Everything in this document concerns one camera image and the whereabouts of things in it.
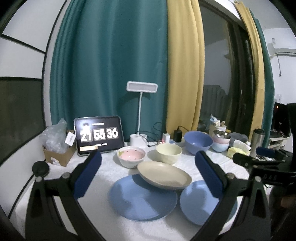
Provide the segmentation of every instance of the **oval beige dish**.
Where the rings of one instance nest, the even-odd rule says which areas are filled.
[[[144,161],[138,165],[138,170],[146,182],[162,189],[184,189],[192,182],[187,172],[162,162]]]

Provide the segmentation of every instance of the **teal curtain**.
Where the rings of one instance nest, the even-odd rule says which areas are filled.
[[[158,84],[157,93],[143,94],[140,129],[162,122],[163,130],[167,66],[166,0],[72,0],[52,59],[52,123],[63,117],[72,129],[76,117],[118,115],[127,140],[137,129],[140,94],[126,84],[140,81]]]
[[[262,146],[267,147],[269,134],[272,124],[272,117],[274,112],[274,79],[272,75],[271,63],[269,53],[267,50],[265,38],[259,20],[254,17],[254,14],[250,10],[252,17],[255,21],[256,28],[258,30],[264,62],[264,75],[265,75],[265,91],[264,91],[264,112],[262,120],[262,129],[265,131],[265,138]]]

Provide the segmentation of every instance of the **bolt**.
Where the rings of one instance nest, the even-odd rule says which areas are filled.
[[[64,179],[68,179],[70,177],[70,173],[69,172],[65,172],[63,175],[62,175],[62,178]]]
[[[231,172],[227,173],[226,176],[228,179],[231,179],[231,180],[233,180],[235,178],[235,175]]]
[[[256,177],[255,177],[255,181],[256,181],[256,182],[261,182],[261,177],[256,176]]]
[[[36,177],[35,181],[36,181],[37,183],[41,182],[41,181],[42,181],[42,177]]]

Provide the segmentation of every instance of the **power adapter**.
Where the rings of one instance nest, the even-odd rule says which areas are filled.
[[[181,142],[182,134],[183,132],[179,129],[179,127],[176,130],[174,130],[174,135],[173,135],[174,142]]]

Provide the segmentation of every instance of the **clear plastic wrap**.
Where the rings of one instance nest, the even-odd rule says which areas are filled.
[[[40,135],[45,149],[64,154],[69,145],[65,143],[67,122],[62,118],[58,124],[47,127]]]

